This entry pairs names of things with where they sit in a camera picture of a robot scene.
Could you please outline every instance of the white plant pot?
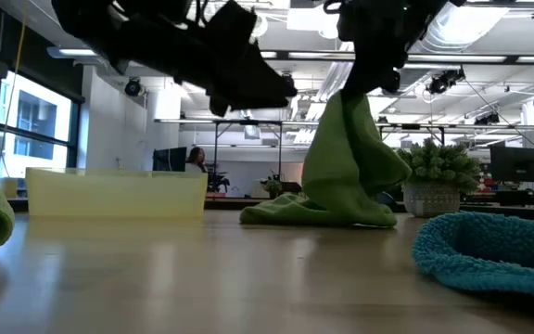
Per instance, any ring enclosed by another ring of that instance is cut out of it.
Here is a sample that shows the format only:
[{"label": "white plant pot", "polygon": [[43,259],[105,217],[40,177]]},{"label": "white plant pot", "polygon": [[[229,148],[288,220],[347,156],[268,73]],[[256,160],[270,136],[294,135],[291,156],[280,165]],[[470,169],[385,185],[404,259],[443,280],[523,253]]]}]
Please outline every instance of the white plant pot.
[{"label": "white plant pot", "polygon": [[405,209],[415,217],[431,218],[459,211],[461,195],[454,186],[433,182],[403,186]]}]

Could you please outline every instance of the potted plant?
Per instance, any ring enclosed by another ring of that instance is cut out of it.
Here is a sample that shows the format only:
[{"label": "potted plant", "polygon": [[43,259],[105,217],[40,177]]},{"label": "potted plant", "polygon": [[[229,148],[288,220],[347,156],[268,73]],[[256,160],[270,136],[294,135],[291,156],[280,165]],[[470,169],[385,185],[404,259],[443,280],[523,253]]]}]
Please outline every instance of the potted plant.
[{"label": "potted plant", "polygon": [[467,156],[464,145],[438,147],[428,138],[423,146],[400,149],[398,154],[413,170],[403,185],[403,201],[416,217],[457,212],[460,192],[474,191],[479,185],[479,161]]},{"label": "potted plant", "polygon": [[268,180],[263,189],[269,193],[270,199],[275,199],[282,192],[282,183],[277,180]]}]

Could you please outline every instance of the computer monitor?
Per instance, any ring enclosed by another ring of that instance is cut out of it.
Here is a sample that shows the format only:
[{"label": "computer monitor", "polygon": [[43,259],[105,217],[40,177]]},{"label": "computer monitor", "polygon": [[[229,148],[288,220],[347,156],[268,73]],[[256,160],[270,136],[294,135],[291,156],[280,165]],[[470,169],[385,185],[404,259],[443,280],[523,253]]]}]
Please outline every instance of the computer monitor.
[{"label": "computer monitor", "polygon": [[534,182],[534,148],[490,147],[489,154],[492,179]]},{"label": "computer monitor", "polygon": [[186,148],[159,149],[154,151],[154,171],[184,172]]}]

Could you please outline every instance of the ceiling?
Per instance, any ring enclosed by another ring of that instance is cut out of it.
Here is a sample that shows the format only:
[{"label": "ceiling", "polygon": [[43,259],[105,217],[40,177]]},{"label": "ceiling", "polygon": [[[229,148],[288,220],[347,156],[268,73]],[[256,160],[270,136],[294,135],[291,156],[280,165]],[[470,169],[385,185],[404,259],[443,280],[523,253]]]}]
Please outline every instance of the ceiling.
[{"label": "ceiling", "polygon": [[[23,3],[24,1],[20,0],[0,0],[0,7],[21,19],[24,12]],[[337,39],[325,39],[317,31],[288,30],[286,23],[281,20],[286,16],[289,2],[284,0],[273,3],[271,9],[259,11],[274,13],[274,16],[268,19],[267,33],[259,38],[262,49],[338,50],[341,47]],[[26,13],[28,25],[54,44],[66,48],[85,47],[82,42],[62,31],[50,0],[28,0]],[[534,54],[534,19],[530,18],[533,13],[534,9],[511,10],[485,36],[468,46],[464,52]],[[318,91],[332,65],[328,61],[270,61],[269,64],[277,71],[291,71],[300,92]],[[148,89],[161,89],[166,83],[166,78],[156,71],[143,67],[132,70],[142,77],[142,83]],[[414,90],[407,94],[415,98],[400,98],[389,104],[394,112],[388,113],[388,109],[382,112],[388,116],[390,122],[427,122],[430,115],[435,122],[438,120],[457,122],[462,120],[467,112],[484,107],[486,102],[498,102],[501,113],[507,119],[516,121],[519,119],[521,101],[532,97],[534,93],[534,66],[469,65],[464,66],[464,71],[475,91],[468,84],[462,83],[449,90],[447,95],[436,96],[430,103],[430,96],[423,93],[426,83],[423,81],[423,84],[414,85]],[[99,73],[116,82],[126,81],[126,78],[116,76],[104,68],[101,68]],[[434,73],[438,71],[432,71],[423,78],[419,73],[414,79],[424,80]],[[184,91],[187,93],[182,104],[184,111],[195,115],[203,113],[209,115],[207,111],[209,100],[202,90],[186,85]],[[280,114],[282,113],[273,110],[271,115],[272,118],[278,118]],[[262,112],[261,116],[270,117],[270,113]]]}]

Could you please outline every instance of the desk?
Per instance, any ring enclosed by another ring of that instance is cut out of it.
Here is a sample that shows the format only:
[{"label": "desk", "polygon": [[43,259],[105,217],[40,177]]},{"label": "desk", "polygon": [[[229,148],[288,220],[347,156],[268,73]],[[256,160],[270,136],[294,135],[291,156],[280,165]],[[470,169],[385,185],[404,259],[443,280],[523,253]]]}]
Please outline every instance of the desk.
[{"label": "desk", "polygon": [[0,333],[533,333],[421,276],[396,229],[31,220],[0,249]]}]

